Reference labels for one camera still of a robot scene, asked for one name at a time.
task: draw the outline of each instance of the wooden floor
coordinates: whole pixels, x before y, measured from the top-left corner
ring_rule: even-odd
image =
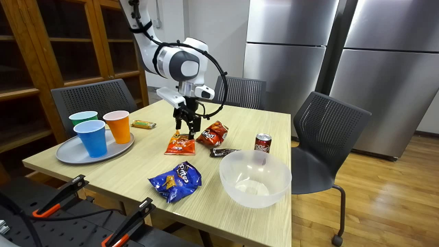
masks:
[[[342,245],[439,245],[439,138],[414,136],[396,162],[351,153],[335,182],[346,192]],[[338,226],[338,193],[290,196],[292,245],[330,245]],[[165,219],[153,219],[163,227]],[[197,232],[175,234],[201,243]],[[237,247],[212,236],[216,247]]]

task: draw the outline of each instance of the snack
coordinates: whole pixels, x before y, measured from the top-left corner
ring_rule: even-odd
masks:
[[[187,134],[175,131],[168,140],[165,152],[167,155],[194,155],[194,140],[189,140]]]
[[[219,120],[211,123],[197,138],[202,145],[217,147],[227,136],[228,127],[222,125]]]
[[[182,162],[172,170],[149,178],[149,182],[167,203],[175,203],[201,185],[201,174],[189,162]]]
[[[131,123],[131,126],[132,126],[132,127],[139,127],[139,129],[153,129],[153,127],[154,127],[154,122],[135,119],[135,120]]]

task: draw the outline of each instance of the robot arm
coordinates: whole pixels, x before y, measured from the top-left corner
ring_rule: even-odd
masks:
[[[160,88],[156,93],[174,107],[175,129],[180,127],[182,119],[187,123],[189,137],[193,137],[193,133],[200,129],[200,115],[196,114],[197,99],[213,97],[213,90],[204,85],[208,46],[193,38],[186,38],[180,44],[159,41],[154,37],[145,1],[119,1],[130,30],[134,33],[145,70],[178,82],[178,90]]]
[[[145,70],[176,82],[183,82],[179,86],[179,96],[182,97],[212,99],[213,90],[204,85],[207,59],[194,49],[168,46],[167,42],[159,41],[154,37],[145,1],[120,0],[120,5],[134,33]],[[186,38],[182,44],[200,50],[208,49],[204,42],[193,38]]]

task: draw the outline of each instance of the bowl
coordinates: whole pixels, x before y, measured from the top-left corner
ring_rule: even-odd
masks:
[[[238,204],[263,208],[290,193],[290,171],[261,151],[234,151],[219,162],[220,184]]]

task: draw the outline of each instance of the black chair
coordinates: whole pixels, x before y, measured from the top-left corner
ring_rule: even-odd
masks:
[[[290,153],[292,193],[340,190],[340,229],[331,237],[333,245],[342,243],[345,214],[345,192],[334,177],[370,116],[362,108],[311,92],[293,118],[298,147]]]
[[[264,108],[264,88],[266,82],[260,79],[249,79],[249,78],[237,78],[237,77],[226,77],[227,78],[227,97],[226,104],[239,105],[246,108]],[[215,97],[213,103],[220,103],[223,99],[223,82],[222,78],[217,77],[215,85]]]
[[[109,79],[95,83],[65,86],[51,89],[51,96],[57,114],[62,122],[67,134],[72,136],[69,114],[76,111],[93,109],[101,118],[105,112],[113,109],[137,109],[132,96],[123,79]]]

